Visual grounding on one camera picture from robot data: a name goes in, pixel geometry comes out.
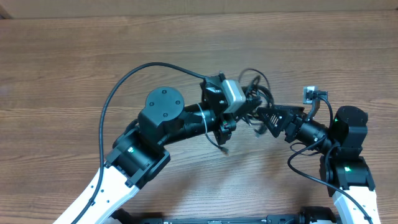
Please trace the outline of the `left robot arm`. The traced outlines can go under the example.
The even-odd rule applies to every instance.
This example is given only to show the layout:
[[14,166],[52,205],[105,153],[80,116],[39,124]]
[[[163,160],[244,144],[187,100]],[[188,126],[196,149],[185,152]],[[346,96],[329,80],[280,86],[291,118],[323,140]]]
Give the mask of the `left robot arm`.
[[56,222],[105,223],[167,165],[167,144],[213,132],[222,146],[236,129],[234,116],[246,97],[240,84],[223,74],[206,77],[201,88],[202,101],[190,106],[175,88],[152,90],[90,184]]

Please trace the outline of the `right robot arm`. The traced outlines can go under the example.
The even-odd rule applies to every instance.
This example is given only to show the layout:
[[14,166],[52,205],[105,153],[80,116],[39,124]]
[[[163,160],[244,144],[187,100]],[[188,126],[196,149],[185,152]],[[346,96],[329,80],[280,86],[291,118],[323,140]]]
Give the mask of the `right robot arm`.
[[368,115],[354,106],[342,106],[328,126],[313,120],[316,109],[275,105],[258,108],[257,115],[274,137],[285,133],[286,142],[305,145],[320,157],[320,177],[292,170],[325,185],[342,223],[380,223],[376,185],[364,157],[362,144],[368,133]]

